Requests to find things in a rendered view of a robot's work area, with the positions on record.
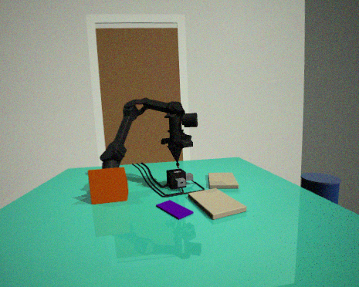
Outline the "purple flat rectangular slab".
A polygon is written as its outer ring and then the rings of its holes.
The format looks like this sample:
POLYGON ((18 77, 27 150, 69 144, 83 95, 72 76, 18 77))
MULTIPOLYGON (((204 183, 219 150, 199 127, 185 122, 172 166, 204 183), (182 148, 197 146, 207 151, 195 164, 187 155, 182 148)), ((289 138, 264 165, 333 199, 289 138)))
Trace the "purple flat rectangular slab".
POLYGON ((187 208, 184 208, 181 205, 174 203, 173 201, 166 201, 161 204, 157 204, 156 207, 161 209, 162 211, 166 211, 178 220, 194 213, 193 211, 190 211, 187 208))

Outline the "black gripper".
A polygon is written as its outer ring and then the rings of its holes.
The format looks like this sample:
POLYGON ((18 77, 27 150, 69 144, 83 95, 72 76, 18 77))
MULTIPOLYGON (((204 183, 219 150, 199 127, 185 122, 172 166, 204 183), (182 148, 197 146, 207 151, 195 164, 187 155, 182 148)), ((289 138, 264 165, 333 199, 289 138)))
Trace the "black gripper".
POLYGON ((169 128, 170 138, 164 138, 161 140, 161 144, 168 144, 168 148, 172 153, 175 160, 179 160, 181 150, 185 147, 193 147, 191 140, 181 140, 181 132, 184 130, 179 128, 169 128))

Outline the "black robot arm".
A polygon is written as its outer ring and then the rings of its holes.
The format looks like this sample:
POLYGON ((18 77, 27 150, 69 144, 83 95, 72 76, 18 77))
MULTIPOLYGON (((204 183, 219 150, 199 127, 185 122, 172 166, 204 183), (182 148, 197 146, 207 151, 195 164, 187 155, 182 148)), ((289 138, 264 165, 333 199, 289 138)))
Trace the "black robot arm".
POLYGON ((124 142, 127 138, 128 131, 132 121, 141 115, 145 110, 152 109, 167 113, 164 118, 169 118, 169 128, 179 128, 181 124, 184 127, 197 127, 197 113, 185 113, 180 102, 171 101, 165 103, 157 100, 150 100, 147 97, 143 99, 134 99, 124 104, 123 119, 114 140, 109 144, 108 148, 100 156, 103 161, 102 169, 117 168, 120 166, 127 149, 124 142), (143 104, 138 110, 135 104, 143 104))

